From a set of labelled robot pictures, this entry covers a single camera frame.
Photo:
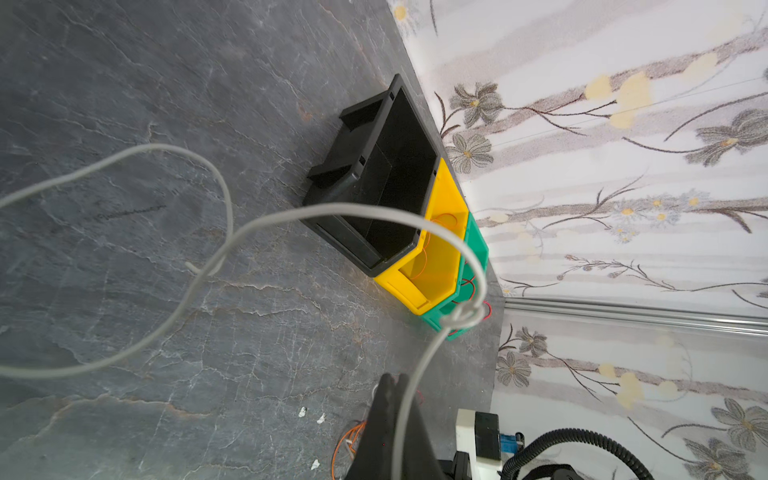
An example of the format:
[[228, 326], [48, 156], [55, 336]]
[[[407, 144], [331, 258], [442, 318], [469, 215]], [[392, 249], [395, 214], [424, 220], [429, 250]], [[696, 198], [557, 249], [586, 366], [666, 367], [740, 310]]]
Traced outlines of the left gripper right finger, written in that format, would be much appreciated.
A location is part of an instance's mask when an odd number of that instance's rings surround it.
[[420, 413], [417, 401], [409, 401], [410, 415], [404, 437], [401, 455], [400, 479], [439, 480], [445, 476], [434, 455], [431, 441]]

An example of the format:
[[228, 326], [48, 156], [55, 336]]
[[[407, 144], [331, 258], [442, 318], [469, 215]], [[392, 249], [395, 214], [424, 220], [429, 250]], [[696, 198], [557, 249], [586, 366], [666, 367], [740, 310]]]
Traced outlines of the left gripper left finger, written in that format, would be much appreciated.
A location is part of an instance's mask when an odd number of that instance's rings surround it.
[[385, 373], [377, 386], [362, 439], [347, 480], [386, 480], [391, 476], [396, 426], [396, 380]]

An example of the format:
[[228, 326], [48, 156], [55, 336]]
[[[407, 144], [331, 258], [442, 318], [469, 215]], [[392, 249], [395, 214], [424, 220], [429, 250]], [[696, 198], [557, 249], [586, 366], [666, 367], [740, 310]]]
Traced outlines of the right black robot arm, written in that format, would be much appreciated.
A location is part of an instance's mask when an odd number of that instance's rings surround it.
[[610, 466], [630, 479], [653, 479], [650, 469], [630, 450], [601, 433], [560, 428], [530, 440], [507, 459], [501, 479], [592, 479]]

